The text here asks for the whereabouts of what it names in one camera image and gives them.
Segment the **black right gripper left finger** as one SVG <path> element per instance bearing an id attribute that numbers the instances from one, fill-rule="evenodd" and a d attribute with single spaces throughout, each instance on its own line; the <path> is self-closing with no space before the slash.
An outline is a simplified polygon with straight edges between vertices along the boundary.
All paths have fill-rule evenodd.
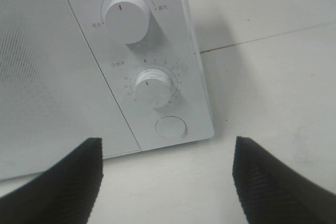
<path id="1" fill-rule="evenodd" d="M 1 223 L 87 223 L 103 179 L 102 139 L 89 138 L 1 197 Z"/>

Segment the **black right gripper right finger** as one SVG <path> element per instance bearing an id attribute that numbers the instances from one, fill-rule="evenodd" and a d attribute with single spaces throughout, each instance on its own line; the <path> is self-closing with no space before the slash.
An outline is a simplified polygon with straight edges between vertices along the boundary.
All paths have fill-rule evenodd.
<path id="1" fill-rule="evenodd" d="M 232 176 L 248 223 L 335 223 L 335 194 L 248 137 L 236 139 Z"/>

